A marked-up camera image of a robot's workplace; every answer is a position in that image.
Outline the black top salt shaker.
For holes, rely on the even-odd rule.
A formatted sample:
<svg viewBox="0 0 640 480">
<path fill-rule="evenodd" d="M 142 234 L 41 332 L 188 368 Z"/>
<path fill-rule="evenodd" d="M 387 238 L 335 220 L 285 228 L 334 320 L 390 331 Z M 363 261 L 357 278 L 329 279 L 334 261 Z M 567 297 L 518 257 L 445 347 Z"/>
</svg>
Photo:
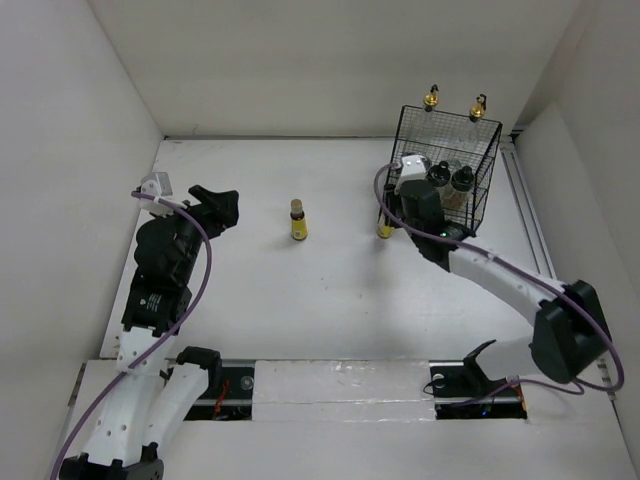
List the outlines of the black top salt shaker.
<svg viewBox="0 0 640 480">
<path fill-rule="evenodd" d="M 432 165 L 427 172 L 427 180 L 440 195 L 446 192 L 450 179 L 451 172 L 447 161 L 440 161 Z"/>
</svg>

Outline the brown spice shaker black top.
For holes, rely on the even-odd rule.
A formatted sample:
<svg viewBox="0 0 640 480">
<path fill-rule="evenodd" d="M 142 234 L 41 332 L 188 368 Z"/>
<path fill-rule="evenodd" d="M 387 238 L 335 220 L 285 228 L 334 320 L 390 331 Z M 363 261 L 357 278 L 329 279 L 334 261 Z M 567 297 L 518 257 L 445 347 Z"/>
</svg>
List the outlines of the brown spice shaker black top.
<svg viewBox="0 0 640 480">
<path fill-rule="evenodd" d="M 450 189 L 445 207 L 458 211 L 466 206 L 475 182 L 473 169 L 466 165 L 458 169 L 451 177 Z"/>
</svg>

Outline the clear oil bottle gold spout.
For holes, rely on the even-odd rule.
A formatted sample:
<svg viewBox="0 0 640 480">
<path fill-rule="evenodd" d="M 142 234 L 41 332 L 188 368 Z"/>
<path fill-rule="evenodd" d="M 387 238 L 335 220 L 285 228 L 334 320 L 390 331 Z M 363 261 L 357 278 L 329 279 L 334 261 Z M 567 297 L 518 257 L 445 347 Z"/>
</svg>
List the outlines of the clear oil bottle gold spout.
<svg viewBox="0 0 640 480">
<path fill-rule="evenodd" d="M 480 144 L 480 127 L 487 109 L 487 96 L 483 93 L 476 97 L 470 107 L 467 119 L 453 134 L 449 144 L 453 151 L 452 161 L 463 164 L 469 156 L 476 154 Z"/>
</svg>

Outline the dark sauce bottle gold spout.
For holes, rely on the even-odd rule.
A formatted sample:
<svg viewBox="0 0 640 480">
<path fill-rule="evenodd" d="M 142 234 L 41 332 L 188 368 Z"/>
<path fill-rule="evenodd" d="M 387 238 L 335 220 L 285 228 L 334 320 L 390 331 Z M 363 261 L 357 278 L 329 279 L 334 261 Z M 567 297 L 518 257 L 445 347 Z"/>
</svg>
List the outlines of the dark sauce bottle gold spout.
<svg viewBox="0 0 640 480">
<path fill-rule="evenodd" d="M 439 103 L 439 86 L 433 84 L 423 97 L 423 106 L 417 117 L 416 140 L 421 144 L 428 144 L 433 136 L 434 113 Z"/>
</svg>

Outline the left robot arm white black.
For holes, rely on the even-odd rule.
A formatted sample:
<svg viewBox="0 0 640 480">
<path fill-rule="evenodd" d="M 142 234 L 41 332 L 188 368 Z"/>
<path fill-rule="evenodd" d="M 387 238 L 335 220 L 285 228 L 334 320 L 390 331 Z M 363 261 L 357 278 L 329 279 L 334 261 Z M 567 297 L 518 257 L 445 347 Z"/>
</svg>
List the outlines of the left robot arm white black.
<svg viewBox="0 0 640 480">
<path fill-rule="evenodd" d="M 189 189 L 196 204 L 170 200 L 149 183 L 132 191 L 152 218 L 136 233 L 136 270 L 121 320 L 116 376 L 68 434 L 54 479 L 160 479 L 163 454 L 195 401 L 223 387 L 219 352 L 189 346 L 166 360 L 181 327 L 205 293 L 189 282 L 199 254 L 202 281 L 212 273 L 211 240 L 236 226 L 239 194 Z"/>
</svg>

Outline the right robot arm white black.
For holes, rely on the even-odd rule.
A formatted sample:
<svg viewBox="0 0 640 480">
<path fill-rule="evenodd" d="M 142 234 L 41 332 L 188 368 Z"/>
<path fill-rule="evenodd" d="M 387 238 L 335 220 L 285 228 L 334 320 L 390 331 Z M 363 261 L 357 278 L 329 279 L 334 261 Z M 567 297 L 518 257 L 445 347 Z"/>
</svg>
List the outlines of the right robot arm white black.
<svg viewBox="0 0 640 480">
<path fill-rule="evenodd" d="M 508 382 L 534 383 L 573 395 L 586 389 L 614 392 L 624 383 L 591 382 L 585 370 L 615 352 L 595 288 L 583 280 L 566 283 L 525 270 L 483 244 L 469 229 L 445 220 L 435 190 L 424 180 L 409 180 L 400 189 L 400 211 L 382 211 L 411 238 L 431 263 L 468 280 L 515 310 L 528 333 L 515 340 L 481 343 L 464 359 L 462 381 L 479 397 Z"/>
</svg>

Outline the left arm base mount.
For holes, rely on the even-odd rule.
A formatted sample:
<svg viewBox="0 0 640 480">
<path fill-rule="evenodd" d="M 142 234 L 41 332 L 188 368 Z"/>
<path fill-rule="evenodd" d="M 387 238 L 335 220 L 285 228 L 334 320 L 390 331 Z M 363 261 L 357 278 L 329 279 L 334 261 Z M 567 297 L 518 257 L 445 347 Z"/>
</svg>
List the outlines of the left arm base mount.
<svg viewBox="0 0 640 480">
<path fill-rule="evenodd" d="M 215 391 L 203 394 L 191 407 L 189 421 L 246 421 L 252 418 L 254 364 L 223 366 L 223 379 Z"/>
</svg>

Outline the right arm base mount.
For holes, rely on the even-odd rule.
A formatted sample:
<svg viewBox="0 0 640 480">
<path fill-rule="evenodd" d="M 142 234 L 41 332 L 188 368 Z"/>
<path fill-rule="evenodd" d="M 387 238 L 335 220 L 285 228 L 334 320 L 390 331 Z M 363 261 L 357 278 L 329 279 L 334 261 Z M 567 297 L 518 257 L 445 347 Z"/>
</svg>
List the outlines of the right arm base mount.
<svg viewBox="0 0 640 480">
<path fill-rule="evenodd" d="M 526 420 L 524 397 L 519 387 L 506 379 L 474 386 L 455 369 L 432 374 L 423 393 L 434 399 L 437 420 Z"/>
</svg>

